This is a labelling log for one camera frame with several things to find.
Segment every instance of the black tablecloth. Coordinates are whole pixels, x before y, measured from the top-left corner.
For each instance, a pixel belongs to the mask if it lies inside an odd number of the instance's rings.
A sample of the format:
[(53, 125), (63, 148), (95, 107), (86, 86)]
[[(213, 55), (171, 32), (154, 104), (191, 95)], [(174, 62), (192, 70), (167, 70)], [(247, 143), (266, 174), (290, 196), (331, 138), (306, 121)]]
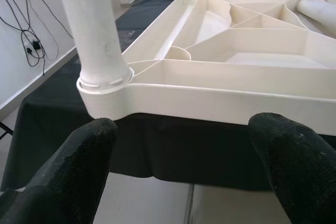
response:
[[(173, 0), (139, 0), (117, 20), (124, 50)], [(1, 190), (24, 187), (76, 128), (90, 122), (76, 89), (77, 57), (21, 104)], [(246, 126), (134, 114), (119, 128), (111, 172), (175, 182), (269, 190)], [(336, 142), (326, 137), (334, 147)]]

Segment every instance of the black cable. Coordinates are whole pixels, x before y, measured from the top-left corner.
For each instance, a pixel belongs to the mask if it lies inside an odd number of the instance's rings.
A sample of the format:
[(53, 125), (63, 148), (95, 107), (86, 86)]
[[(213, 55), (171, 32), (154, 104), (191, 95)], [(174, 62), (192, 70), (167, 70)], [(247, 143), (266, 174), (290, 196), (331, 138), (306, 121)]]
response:
[(54, 57), (53, 59), (50, 59), (48, 57), (48, 54), (46, 53), (46, 57), (49, 61), (53, 61), (56, 60), (58, 58), (59, 55), (59, 45), (54, 37), (54, 35), (51, 33), (51, 31), (49, 30), (48, 26), (43, 22), (43, 20), (40, 18), (40, 16), (38, 15), (38, 13), (35, 11), (35, 9), (33, 8), (32, 2), (30, 0), (28, 0), (29, 5), (30, 5), (30, 9), (33, 10), (33, 12), (35, 13), (36, 17), (38, 18), (38, 20), (43, 24), (44, 28), (48, 31), (48, 33), (50, 34), (50, 36), (52, 37), (52, 40), (54, 41), (56, 47), (57, 47), (57, 53), (56, 53), (56, 57)]
[[(22, 27), (22, 25), (20, 24), (20, 22), (19, 22), (19, 20), (18, 20), (16, 14), (15, 14), (15, 12), (14, 12), (14, 10), (13, 10), (13, 8), (12, 8), (10, 2), (9, 2), (9, 0), (5, 0), (5, 1), (6, 1), (6, 3), (8, 4), (9, 8), (11, 9), (12, 14), (13, 14), (13, 16), (14, 16), (14, 18), (15, 18), (15, 20), (16, 20), (18, 26), (19, 26), (19, 28), (15, 27), (14, 25), (9, 24), (9, 23), (6, 22), (2, 17), (0, 17), (0, 20), (1, 20), (4, 24), (8, 25), (9, 27), (11, 27), (11, 28), (13, 28), (13, 29), (15, 29), (15, 30), (20, 31), (20, 38), (21, 38), (22, 47), (23, 47), (23, 50), (24, 50), (24, 52), (25, 52), (26, 59), (27, 59), (27, 62), (28, 62), (28, 64), (29, 64), (29, 66), (31, 66), (31, 67), (35, 67), (35, 66), (37, 66), (37, 65), (39, 64), (39, 62), (40, 62), (41, 59), (43, 60), (43, 76), (44, 76), (44, 75), (45, 75), (45, 63), (46, 63), (46, 61), (45, 61), (45, 56), (46, 56), (47, 54), (46, 54), (46, 51), (45, 51), (45, 49), (44, 49), (44, 46), (43, 46), (42, 43), (40, 42), (40, 39), (37, 37), (36, 33), (34, 32), (34, 30), (33, 30), (32, 27), (31, 27), (31, 23), (30, 23), (30, 15), (29, 15), (29, 7), (28, 7), (28, 0), (25, 0), (25, 2), (26, 2), (26, 10), (27, 10), (27, 18), (25, 17), (25, 15), (24, 15), (23, 12), (21, 11), (21, 9), (19, 8), (19, 6), (18, 6), (17, 3), (15, 2), (15, 0), (12, 0), (12, 1), (14, 2), (15, 6), (17, 7), (17, 9), (19, 10), (19, 12), (21, 13), (22, 17), (24, 18), (25, 22), (27, 23), (27, 25), (28, 25), (28, 28), (27, 28), (27, 29), (23, 29), (23, 27)], [(36, 39), (36, 40), (34, 39), (34, 41), (37, 41), (37, 42), (40, 44), (41, 49), (42, 49), (42, 56), (40, 56), (40, 54), (38, 53), (38, 51), (34, 48), (33, 42), (30, 41), (30, 39), (28, 38), (28, 36), (27, 36), (26, 33), (31, 34), (31, 35)], [(30, 52), (27, 52), (27, 51), (26, 51), (26, 47), (25, 47), (25, 45), (24, 45), (24, 37), (25, 37), (25, 38), (28, 40), (28, 42), (31, 44), (31, 46), (32, 46), (32, 48), (34, 49), (34, 51), (36, 52), (36, 55), (37, 55), (37, 56), (34, 56), (34, 55), (32, 54), (32, 52), (31, 52), (31, 50), (30, 50)], [(31, 61), (30, 61), (28, 55), (31, 55), (33, 58), (37, 59), (37, 62), (36, 62), (35, 64), (31, 63)]]
[(56, 17), (56, 15), (54, 14), (54, 12), (52, 12), (51, 8), (49, 7), (49, 5), (45, 2), (45, 0), (41, 0), (46, 7), (48, 8), (48, 10), (50, 11), (50, 13), (53, 15), (53, 17), (55, 18), (55, 20), (57, 20), (57, 22), (64, 28), (65, 32), (73, 39), (73, 36), (68, 32), (67, 28), (63, 25), (63, 23)]
[(17, 5), (16, 1), (15, 1), (15, 0), (12, 0), (12, 1), (13, 1), (13, 3), (15, 4), (16, 8), (17, 8), (17, 9), (19, 10), (19, 12), (21, 13), (23, 19), (27, 22), (27, 24), (29, 24), (30, 22), (26, 19), (25, 15), (22, 13), (22, 11), (21, 11), (20, 7)]

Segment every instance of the electrical cable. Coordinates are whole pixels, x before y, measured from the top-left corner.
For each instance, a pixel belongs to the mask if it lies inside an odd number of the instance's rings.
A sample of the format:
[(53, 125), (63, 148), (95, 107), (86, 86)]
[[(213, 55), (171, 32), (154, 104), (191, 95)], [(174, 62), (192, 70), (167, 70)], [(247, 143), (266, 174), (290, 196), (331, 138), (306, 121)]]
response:
[[(45, 75), (45, 63), (46, 63), (45, 57), (48, 57), (48, 56), (47, 56), (47, 53), (46, 53), (46, 51), (45, 51), (45, 48), (44, 48), (44, 46), (42, 45), (40, 39), (38, 38), (38, 36), (36, 35), (36, 33), (34, 32), (34, 30), (33, 30), (32, 27), (31, 27), (30, 14), (29, 14), (29, 7), (28, 7), (28, 0), (25, 0), (25, 2), (26, 2), (27, 18), (26, 18), (26, 16), (23, 14), (23, 12), (22, 12), (21, 9), (19, 8), (19, 6), (17, 5), (16, 1), (15, 1), (15, 0), (12, 0), (13, 3), (15, 4), (16, 8), (19, 10), (20, 14), (22, 15), (23, 19), (24, 19), (25, 22), (27, 23), (27, 25), (28, 25), (28, 28), (27, 28), (27, 29), (23, 29), (23, 26), (22, 26), (21, 23), (19, 22), (18, 17), (16, 16), (16, 13), (15, 13), (15, 11), (13, 10), (13, 7), (11, 6), (9, 0), (5, 0), (5, 1), (6, 1), (7, 5), (9, 6), (10, 10), (12, 11), (12, 14), (13, 14), (13, 16), (14, 16), (14, 18), (15, 18), (15, 20), (16, 20), (18, 26), (19, 26), (19, 28), (15, 27), (14, 25), (9, 24), (9, 23), (8, 23), (7, 21), (5, 21), (2, 17), (0, 17), (0, 20), (1, 20), (4, 24), (6, 24), (7, 26), (9, 26), (9, 27), (11, 27), (11, 28), (13, 28), (13, 29), (15, 29), (15, 30), (17, 30), (17, 31), (20, 31), (20, 39), (21, 39), (21, 43), (22, 43), (22, 46), (23, 46), (23, 49), (24, 49), (24, 52), (25, 52), (25, 55), (26, 55), (26, 59), (27, 59), (27, 62), (28, 62), (28, 64), (29, 64), (29, 66), (31, 66), (31, 67), (35, 67), (35, 66), (37, 66), (37, 65), (39, 64), (39, 62), (40, 62), (41, 59), (43, 60), (43, 76), (44, 76), (44, 75)], [(31, 36), (33, 36), (33, 37), (34, 37), (34, 41), (36, 41), (36, 42), (39, 43), (39, 45), (40, 45), (40, 47), (41, 47), (41, 50), (42, 50), (42, 56), (40, 56), (39, 52), (34, 48), (33, 42), (30, 41), (30, 39), (28, 38), (27, 34), (30, 34)], [(25, 37), (25, 38), (28, 40), (28, 42), (31, 44), (31, 46), (32, 46), (32, 48), (34, 49), (34, 51), (35, 51), (35, 53), (36, 53), (37, 56), (34, 56), (34, 55), (33, 55), (31, 49), (29, 49), (29, 52), (26, 51), (26, 47), (25, 47), (25, 43), (24, 43), (24, 37)], [(32, 58), (37, 59), (37, 61), (36, 61), (35, 63), (31, 63), (31, 61), (30, 61), (28, 55), (32, 56)]]
[(43, 20), (40, 18), (40, 16), (38, 15), (38, 13), (35, 11), (35, 9), (33, 8), (33, 5), (32, 5), (32, 2), (30, 0), (28, 0), (29, 2), (29, 5), (30, 5), (30, 9), (33, 10), (33, 12), (35, 13), (36, 17), (38, 18), (38, 20), (43, 24), (43, 26), (46, 28), (46, 30), (48, 31), (48, 33), (50, 34), (50, 36), (52, 37), (52, 40), (54, 41), (54, 43), (56, 44), (56, 47), (57, 47), (57, 53), (56, 53), (56, 57), (53, 58), (53, 59), (50, 59), (48, 57), (48, 54), (46, 54), (46, 57), (49, 61), (54, 61), (58, 58), (59, 56), (59, 45), (54, 37), (54, 35), (51, 33), (51, 31), (49, 30), (48, 26), (43, 22)]
[(49, 5), (45, 2), (45, 0), (41, 0), (46, 7), (48, 8), (48, 10), (50, 11), (50, 13), (53, 15), (53, 17), (55, 18), (55, 20), (63, 27), (63, 29), (65, 30), (65, 32), (70, 36), (70, 38), (73, 39), (73, 36), (68, 32), (67, 28), (63, 25), (63, 23), (56, 17), (56, 15), (54, 14), (54, 12), (51, 10), (51, 8), (49, 7)]

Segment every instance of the black cloth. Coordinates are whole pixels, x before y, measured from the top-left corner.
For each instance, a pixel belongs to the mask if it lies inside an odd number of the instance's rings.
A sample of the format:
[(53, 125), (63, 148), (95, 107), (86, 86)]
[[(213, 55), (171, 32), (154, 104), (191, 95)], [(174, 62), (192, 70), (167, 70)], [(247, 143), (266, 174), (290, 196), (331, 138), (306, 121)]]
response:
[(109, 173), (116, 125), (94, 120), (75, 130), (21, 193), (8, 190), (1, 224), (93, 223)]
[(291, 223), (336, 223), (336, 151), (312, 129), (281, 115), (258, 114), (248, 125)]
[[(173, 0), (139, 0), (117, 20), (122, 49)], [(21, 104), (1, 190), (25, 186), (76, 128), (92, 120), (76, 89), (71, 60)], [(135, 177), (269, 190), (261, 161), (241, 125), (135, 114), (116, 121), (110, 171)]]

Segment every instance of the power adapter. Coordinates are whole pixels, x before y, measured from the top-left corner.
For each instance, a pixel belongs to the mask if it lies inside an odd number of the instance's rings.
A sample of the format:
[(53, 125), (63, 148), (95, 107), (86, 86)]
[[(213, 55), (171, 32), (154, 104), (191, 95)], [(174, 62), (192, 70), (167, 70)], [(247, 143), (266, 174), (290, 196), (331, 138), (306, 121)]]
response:
[(41, 49), (40, 41), (38, 41), (38, 40), (34, 40), (34, 41), (33, 41), (33, 48), (34, 48), (35, 50), (40, 50), (40, 49)]

